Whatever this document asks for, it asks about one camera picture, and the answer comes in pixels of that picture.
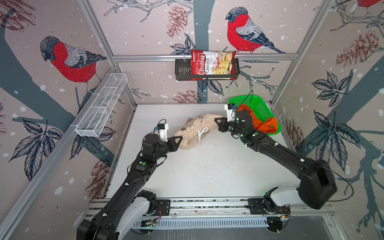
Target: pine cone illustration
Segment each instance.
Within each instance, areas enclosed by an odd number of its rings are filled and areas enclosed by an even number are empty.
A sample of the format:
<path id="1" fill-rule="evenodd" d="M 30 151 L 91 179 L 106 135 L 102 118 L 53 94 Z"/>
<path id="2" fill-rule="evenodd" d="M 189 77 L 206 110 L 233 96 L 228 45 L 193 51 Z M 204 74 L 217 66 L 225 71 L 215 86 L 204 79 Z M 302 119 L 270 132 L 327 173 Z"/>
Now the pine cone illustration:
<path id="1" fill-rule="evenodd" d="M 98 161 L 96 165 L 92 168 L 91 179 L 89 180 L 89 185 L 85 189 L 88 192 L 87 197 L 90 197 L 91 200 L 102 197 L 103 188 L 105 185 L 106 177 L 109 173 L 109 167 L 103 163 L 103 161 Z"/>
<path id="2" fill-rule="evenodd" d="M 359 35 L 358 38 L 345 48 L 341 55 L 336 57 L 336 65 L 342 64 L 346 67 L 357 62 L 364 62 L 367 58 L 378 49 L 379 36 L 375 31 L 368 31 Z"/>
<path id="3" fill-rule="evenodd" d="M 167 34 L 173 38 L 175 35 L 179 35 L 187 25 L 187 13 L 181 6 L 172 6 L 172 10 L 168 13 L 168 18 Z"/>
<path id="4" fill-rule="evenodd" d="M 176 98 L 172 98 L 176 103 L 198 103 L 202 101 L 201 96 L 195 91 L 187 90 L 186 92 L 177 93 Z"/>
<path id="5" fill-rule="evenodd" d="M 291 139 L 293 146 L 299 151 L 303 151 L 303 140 L 304 135 L 303 131 L 301 130 L 301 127 L 299 127 L 294 119 L 287 120 L 285 119 L 285 129 L 288 132 L 289 138 Z"/>
<path id="6" fill-rule="evenodd" d="M 12 9 L 15 13 L 9 16 L 5 24 L 9 30 L 24 31 L 29 24 L 36 25 L 34 22 L 36 17 L 32 14 L 32 10 L 36 8 L 27 0 L 0 0 L 0 21 L 3 21 Z"/>

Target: bird wing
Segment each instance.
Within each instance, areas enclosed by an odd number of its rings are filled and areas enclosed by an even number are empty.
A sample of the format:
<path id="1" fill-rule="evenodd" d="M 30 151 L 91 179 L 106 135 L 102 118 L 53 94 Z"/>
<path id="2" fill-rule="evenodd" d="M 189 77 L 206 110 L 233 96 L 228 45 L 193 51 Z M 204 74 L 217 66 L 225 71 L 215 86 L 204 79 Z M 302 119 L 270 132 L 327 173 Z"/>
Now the bird wing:
<path id="1" fill-rule="evenodd" d="M 248 21 L 244 26 L 238 27 L 235 30 L 241 38 L 248 41 L 253 41 L 254 39 L 258 38 L 260 34 L 263 33 L 263 30 L 259 26 L 254 24 L 251 18 L 248 18 Z"/>
<path id="2" fill-rule="evenodd" d="M 84 48 L 72 47 L 65 43 L 64 45 L 68 52 L 68 57 L 64 64 L 71 68 L 84 67 L 88 58 L 86 50 Z"/>

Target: white table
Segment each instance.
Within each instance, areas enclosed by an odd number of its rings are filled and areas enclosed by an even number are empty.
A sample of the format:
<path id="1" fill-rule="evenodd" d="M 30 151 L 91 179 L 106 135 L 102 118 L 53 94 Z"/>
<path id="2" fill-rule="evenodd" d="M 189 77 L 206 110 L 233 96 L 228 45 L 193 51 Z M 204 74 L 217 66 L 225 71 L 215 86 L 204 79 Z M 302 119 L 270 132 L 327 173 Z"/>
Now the white table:
<path id="1" fill-rule="evenodd" d="M 107 192 L 111 198 L 127 176 L 127 167 L 141 149 L 143 137 L 162 118 L 169 124 L 168 136 L 181 129 L 188 118 L 207 113 L 225 114 L 223 104 L 139 105 L 134 115 L 119 162 Z M 286 146 L 281 133 L 272 138 Z M 255 197 L 273 187 L 298 184 L 288 169 L 270 157 L 255 152 L 235 140 L 230 133 L 212 131 L 186 151 L 168 154 L 142 189 L 157 197 Z"/>

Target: white wire basket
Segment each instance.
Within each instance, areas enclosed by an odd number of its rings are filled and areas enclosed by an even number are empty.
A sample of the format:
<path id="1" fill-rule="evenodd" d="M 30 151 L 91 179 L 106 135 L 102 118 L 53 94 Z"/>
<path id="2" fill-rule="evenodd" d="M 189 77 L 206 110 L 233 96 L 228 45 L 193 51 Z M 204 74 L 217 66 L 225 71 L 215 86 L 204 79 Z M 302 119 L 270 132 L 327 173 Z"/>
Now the white wire basket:
<path id="1" fill-rule="evenodd" d="M 80 136 L 99 137 L 128 79 L 124 73 L 113 73 L 76 127 Z"/>

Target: green basket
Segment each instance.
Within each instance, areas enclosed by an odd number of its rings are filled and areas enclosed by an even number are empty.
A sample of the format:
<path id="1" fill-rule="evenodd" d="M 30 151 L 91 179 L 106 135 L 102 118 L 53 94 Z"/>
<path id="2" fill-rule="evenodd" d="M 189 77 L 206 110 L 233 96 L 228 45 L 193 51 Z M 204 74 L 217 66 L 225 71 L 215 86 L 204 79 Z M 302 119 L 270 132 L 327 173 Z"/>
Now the green basket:
<path id="1" fill-rule="evenodd" d="M 229 103 L 234 103 L 236 106 L 240 106 L 240 104 L 244 101 L 247 96 L 234 97 L 229 100 Z M 243 102 L 243 104 L 247 105 L 250 109 L 253 110 L 255 116 L 260 121 L 265 122 L 268 118 L 273 118 L 271 110 L 269 110 L 268 106 L 265 104 L 264 100 L 257 95 L 249 95 L 248 98 Z M 277 122 L 277 132 L 276 133 L 268 133 L 268 135 L 276 135 L 280 133 L 281 126 L 280 123 Z"/>

